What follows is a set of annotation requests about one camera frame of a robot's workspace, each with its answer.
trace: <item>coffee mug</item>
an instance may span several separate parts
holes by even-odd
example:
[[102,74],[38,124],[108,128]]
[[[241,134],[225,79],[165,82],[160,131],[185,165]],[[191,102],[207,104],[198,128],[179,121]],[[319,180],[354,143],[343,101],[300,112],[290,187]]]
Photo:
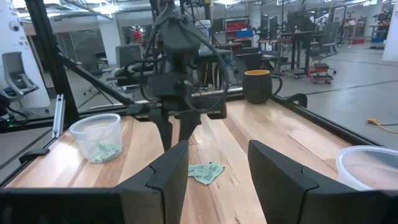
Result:
[[[272,93],[272,79],[279,80],[279,87]],[[282,79],[270,74],[268,70],[251,70],[243,76],[243,95],[245,99],[254,104],[265,103],[269,98],[278,94],[282,89]]]

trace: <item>table leg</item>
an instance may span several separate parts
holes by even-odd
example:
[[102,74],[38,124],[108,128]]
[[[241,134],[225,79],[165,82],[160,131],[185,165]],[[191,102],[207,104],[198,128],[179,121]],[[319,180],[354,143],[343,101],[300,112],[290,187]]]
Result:
[[292,61],[290,63],[290,69],[294,69],[294,62],[295,62],[295,54],[296,54],[296,38],[292,38]]
[[297,44],[297,68],[300,68],[300,63],[301,63],[301,48],[303,47],[303,45],[302,45],[302,40],[301,39],[299,39],[298,41],[298,44]]
[[276,66],[275,66],[275,70],[276,70],[276,74],[280,75],[280,61],[281,61],[281,56],[282,56],[282,46],[280,44],[280,42],[277,43],[277,50],[278,50],[278,56],[276,59]]
[[305,67],[304,72],[307,74],[310,66],[310,51],[311,51],[311,38],[305,38]]

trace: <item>red object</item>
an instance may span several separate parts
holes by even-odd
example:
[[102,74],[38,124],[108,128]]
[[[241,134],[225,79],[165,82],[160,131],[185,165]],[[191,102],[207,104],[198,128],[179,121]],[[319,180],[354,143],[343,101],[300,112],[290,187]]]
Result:
[[141,37],[142,37],[141,32],[139,32],[138,30],[134,31],[134,33],[133,33],[133,35],[132,35],[132,38],[133,38],[134,40],[140,39]]
[[[324,81],[327,84],[330,84],[331,81],[333,80],[333,77],[328,75],[328,70],[329,68],[315,68],[314,66],[311,66],[307,70],[307,78],[309,78],[314,84],[317,84],[318,81]],[[326,73],[326,75],[312,75],[312,73]]]
[[225,21],[225,32],[228,40],[237,39],[236,31],[242,31],[249,26],[246,19],[236,19],[232,21]]
[[364,39],[353,40],[352,44],[365,44],[365,40]]

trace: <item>clear plastic tub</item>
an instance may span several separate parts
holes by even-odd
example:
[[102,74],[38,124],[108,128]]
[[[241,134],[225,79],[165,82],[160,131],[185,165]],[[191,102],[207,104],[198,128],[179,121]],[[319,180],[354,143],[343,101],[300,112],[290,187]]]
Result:
[[338,153],[338,180],[356,190],[397,190],[398,151],[377,146],[353,146]]
[[100,114],[81,119],[70,127],[83,155],[95,163],[107,162],[122,153],[118,114]]

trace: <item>wooden tabletop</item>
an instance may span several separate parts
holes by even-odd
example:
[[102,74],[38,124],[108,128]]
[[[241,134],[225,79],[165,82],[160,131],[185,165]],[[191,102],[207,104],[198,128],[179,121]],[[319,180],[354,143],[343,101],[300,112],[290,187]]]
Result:
[[272,39],[272,40],[259,40],[259,43],[286,43],[290,42],[290,39],[287,38],[279,38],[279,39]]
[[220,47],[233,47],[233,46],[238,46],[242,45],[242,43],[226,43],[226,44],[220,44]]
[[[347,142],[274,103],[227,103],[228,117],[202,116],[190,139],[190,164],[217,162],[224,171],[210,185],[188,178],[181,223],[265,223],[248,166],[250,139],[257,139],[290,158],[336,179],[335,157]],[[178,123],[173,119],[177,143]],[[114,187],[163,153],[153,123],[125,117],[123,153],[105,164],[92,164],[68,131],[7,187]]]

